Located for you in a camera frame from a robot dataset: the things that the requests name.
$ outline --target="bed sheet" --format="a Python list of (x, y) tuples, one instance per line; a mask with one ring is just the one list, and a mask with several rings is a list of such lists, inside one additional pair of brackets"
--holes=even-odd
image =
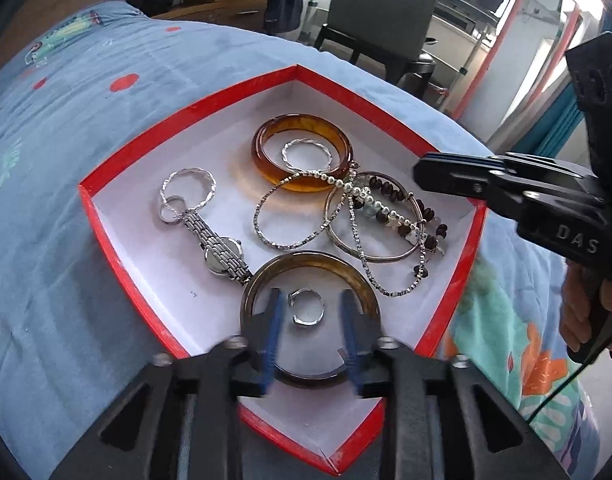
[[(330, 54), (229, 27), (84, 9), (0, 72), (0, 433), (34, 480), (54, 467), (160, 346), (122, 292), (76, 185), (142, 131), (241, 80), (299, 63), (366, 97), (439, 150), (489, 151), (405, 92)], [(489, 212), (441, 354), (470, 355), (525, 415), (569, 373), (562, 260)], [(572, 477), (598, 437), (574, 384), (534, 427)], [(376, 478), (378, 443), (345, 478)], [(327, 478), (246, 432), (246, 478)]]

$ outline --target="red and white box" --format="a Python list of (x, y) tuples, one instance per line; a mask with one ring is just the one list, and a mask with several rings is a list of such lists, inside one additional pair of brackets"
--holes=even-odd
[[(384, 333), (419, 354), (432, 355), (464, 290), (485, 206), (421, 191), (411, 179), (411, 167), (420, 156), (436, 150), (371, 102), (298, 65), (238, 83), (179, 110), (129, 142), (80, 184), (90, 224), (117, 278), (146, 323), (178, 358), (207, 352), (238, 333), (242, 287), (209, 272), (196, 240), (182, 224), (171, 226), (160, 220), (159, 189), (173, 171), (196, 167), (210, 171), (217, 192), (199, 213), (220, 236), (242, 241), (246, 262), (255, 272), (278, 252), (266, 247), (252, 226), (255, 205), (271, 185), (253, 164), (251, 141), (265, 121), (294, 113), (319, 116), (341, 128), (353, 145), (360, 171), (394, 177), (448, 225), (446, 254), (433, 255), (427, 264), (429, 277), (416, 290), (401, 298), (377, 292)], [(304, 133), (278, 134), (266, 150), (281, 161), (283, 142), (308, 137)], [(180, 183), (189, 205), (203, 199), (196, 182), (193, 188), (190, 182)], [(170, 194), (179, 194), (173, 184)], [(265, 235), (288, 244), (305, 238), (321, 224), (325, 196), (325, 192), (278, 191), (262, 209)], [(392, 251), (390, 242), (381, 244), (390, 237), (400, 248), (406, 243), (393, 233), (374, 236), (386, 228), (376, 222), (367, 226), (368, 222), (364, 218), (360, 225), (367, 232), (366, 240), (362, 238), (367, 252)], [(353, 245), (346, 208), (333, 225)], [(336, 255), (361, 271), (361, 263), (337, 249), (326, 234), (304, 249)], [(386, 288), (401, 290), (411, 283), (417, 263), (416, 253), (402, 262), (371, 268)], [(289, 278), (291, 285), (298, 281)], [(341, 348), (332, 303), (326, 302), (326, 325), (313, 331), (311, 339), (286, 336), (290, 344), (281, 344), (280, 359), (293, 364), (299, 359), (316, 362), (323, 358), (321, 348), (337, 344)], [(383, 405), (375, 399), (358, 399), (349, 383), (304, 390), (275, 381), (265, 398), (241, 399), (241, 415), (294, 456), (340, 474), (381, 430)]]

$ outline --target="white floor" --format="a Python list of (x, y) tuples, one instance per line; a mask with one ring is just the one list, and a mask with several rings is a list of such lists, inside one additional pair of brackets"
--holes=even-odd
[(612, 455), (612, 359), (605, 352), (585, 370), (581, 383), (593, 403), (593, 413), (599, 426), (601, 445), (598, 466), (601, 468)]

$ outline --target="metal watch strap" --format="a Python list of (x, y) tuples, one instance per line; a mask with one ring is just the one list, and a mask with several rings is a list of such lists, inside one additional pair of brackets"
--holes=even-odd
[(248, 265), (241, 260), (233, 251), (224, 244), (206, 222), (195, 212), (188, 212), (183, 218), (183, 224), (188, 231), (197, 237), (201, 248), (210, 251), (220, 264), (228, 271), (230, 278), (246, 285), (252, 278), (252, 273), (248, 270)]

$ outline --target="black cable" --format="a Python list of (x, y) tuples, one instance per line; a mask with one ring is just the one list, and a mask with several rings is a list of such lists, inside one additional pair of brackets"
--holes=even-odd
[(552, 399), (557, 397), (564, 390), (564, 388), (566, 388), (566, 386), (568, 386), (572, 381), (577, 379), (580, 373), (582, 373), (584, 370), (586, 370), (586, 368), (588, 368), (591, 364), (597, 361), (597, 358), (599, 357), (599, 355), (604, 350), (606, 350), (611, 344), (612, 344), (612, 335), (604, 342), (603, 345), (601, 345), (597, 350), (595, 350), (592, 354), (590, 354), (586, 358), (586, 360), (584, 361), (584, 364), (582, 364), (579, 368), (577, 368), (577, 370), (575, 370), (563, 383), (561, 383), (560, 386), (558, 386), (553, 391), (553, 393), (551, 393), (548, 397), (546, 397), (544, 399), (544, 402), (542, 402), (539, 406), (537, 406), (535, 411), (532, 412), (531, 416), (528, 417), (528, 420), (527, 420), (528, 424), (530, 424), (533, 420), (535, 420), (535, 417), (537, 417), (537, 415), (540, 414), (540, 411), (543, 410), (550, 403)]

